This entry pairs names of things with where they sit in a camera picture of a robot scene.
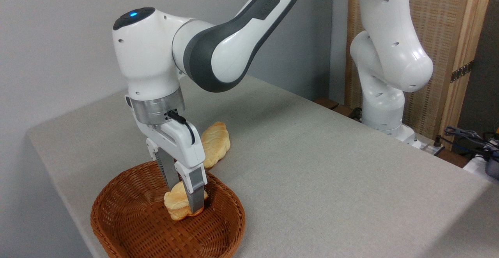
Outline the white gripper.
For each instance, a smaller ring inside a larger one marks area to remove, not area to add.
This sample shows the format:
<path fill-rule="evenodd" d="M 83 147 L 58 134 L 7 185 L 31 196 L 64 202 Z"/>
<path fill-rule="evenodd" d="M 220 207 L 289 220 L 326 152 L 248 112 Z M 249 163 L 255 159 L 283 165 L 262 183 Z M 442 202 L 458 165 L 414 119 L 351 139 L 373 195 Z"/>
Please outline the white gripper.
<path fill-rule="evenodd" d="M 196 213 L 204 207 L 204 192 L 207 184 L 205 152 L 201 138 L 193 124 L 195 142 L 189 129 L 177 121 L 168 121 L 161 125 L 146 125 L 136 122 L 140 131 L 147 137 L 146 145 L 152 160 L 157 162 L 160 172 L 171 191 L 182 178 L 189 207 Z"/>

